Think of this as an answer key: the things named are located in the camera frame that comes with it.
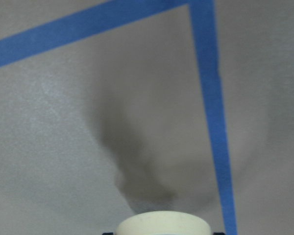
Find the blue tape line left vertical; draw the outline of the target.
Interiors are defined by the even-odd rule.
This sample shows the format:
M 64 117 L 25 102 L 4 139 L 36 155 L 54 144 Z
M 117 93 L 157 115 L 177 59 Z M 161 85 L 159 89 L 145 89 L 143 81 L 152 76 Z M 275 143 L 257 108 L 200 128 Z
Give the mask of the blue tape line left vertical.
M 223 224 L 227 235 L 236 235 L 237 220 L 219 75 L 214 1 L 191 0 L 189 8 Z

